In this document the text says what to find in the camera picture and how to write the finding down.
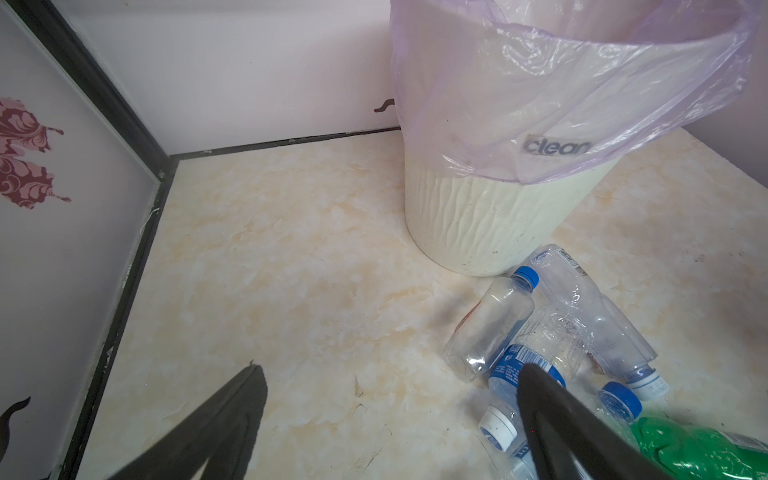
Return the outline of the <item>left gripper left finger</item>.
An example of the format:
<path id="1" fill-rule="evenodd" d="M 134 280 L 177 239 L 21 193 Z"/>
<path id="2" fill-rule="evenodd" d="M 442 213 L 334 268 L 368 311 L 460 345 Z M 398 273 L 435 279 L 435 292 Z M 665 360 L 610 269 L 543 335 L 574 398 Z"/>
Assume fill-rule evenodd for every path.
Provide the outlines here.
<path id="1" fill-rule="evenodd" d="M 268 396 L 263 368 L 250 364 L 114 479 L 242 479 Z"/>

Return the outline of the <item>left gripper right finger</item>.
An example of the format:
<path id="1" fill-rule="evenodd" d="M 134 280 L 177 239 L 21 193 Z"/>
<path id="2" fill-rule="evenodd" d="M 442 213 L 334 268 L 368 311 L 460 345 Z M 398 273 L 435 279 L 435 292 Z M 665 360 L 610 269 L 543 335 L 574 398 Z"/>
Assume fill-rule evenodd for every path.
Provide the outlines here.
<path id="1" fill-rule="evenodd" d="M 517 402 L 540 479 L 667 479 L 535 364 L 519 374 Z"/>

